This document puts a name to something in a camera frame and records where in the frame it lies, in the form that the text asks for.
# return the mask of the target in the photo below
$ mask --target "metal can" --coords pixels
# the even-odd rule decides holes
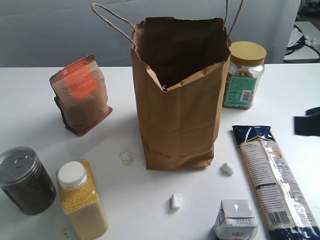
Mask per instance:
[[[15,147],[0,155],[0,187],[27,215],[42,213],[56,197],[52,180],[29,147]]]

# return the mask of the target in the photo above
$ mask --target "white table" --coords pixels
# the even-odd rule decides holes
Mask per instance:
[[[215,158],[205,169],[146,170],[130,67],[102,67],[113,113],[82,137],[64,128],[49,78],[61,68],[0,68],[0,152],[33,148],[56,185],[64,163],[91,162],[109,220],[99,240],[212,240],[222,199],[249,199],[259,223],[255,239],[267,239],[264,221],[231,135],[232,125],[270,125],[283,154],[320,223],[320,137],[293,134],[293,116],[320,106],[320,64],[267,65],[250,110],[223,109]],[[121,151],[134,162],[122,164]],[[224,162],[235,174],[220,171]],[[177,212],[169,198],[183,195]],[[0,191],[1,240],[76,240],[57,196],[36,216],[24,215]]]
[[[304,35],[308,35],[309,39],[305,43],[311,45],[311,40],[316,39],[317,46],[315,49],[320,51],[320,31],[309,21],[296,21],[294,23],[301,29]],[[299,50],[294,51],[292,54],[284,57],[285,61],[290,63],[311,63],[319,59],[318,54],[307,46],[303,46]]]

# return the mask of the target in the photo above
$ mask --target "white cap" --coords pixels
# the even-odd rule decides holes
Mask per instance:
[[[66,190],[81,187],[88,179],[85,166],[79,161],[70,161],[63,165],[58,173],[58,181]]]

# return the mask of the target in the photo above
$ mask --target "small carton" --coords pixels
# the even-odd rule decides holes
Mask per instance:
[[[219,240],[253,239],[257,225],[249,201],[222,200],[213,229]]]

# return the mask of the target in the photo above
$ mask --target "plastic jar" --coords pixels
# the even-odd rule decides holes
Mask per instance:
[[[91,240],[108,230],[90,163],[71,161],[56,171],[63,212],[70,219],[81,240]]]
[[[55,186],[29,147],[15,147],[0,155],[0,187],[27,215],[42,213],[56,197]]]
[[[263,46],[249,41],[234,42],[230,51],[223,106],[249,109],[253,105],[258,83],[265,71],[267,52]]]

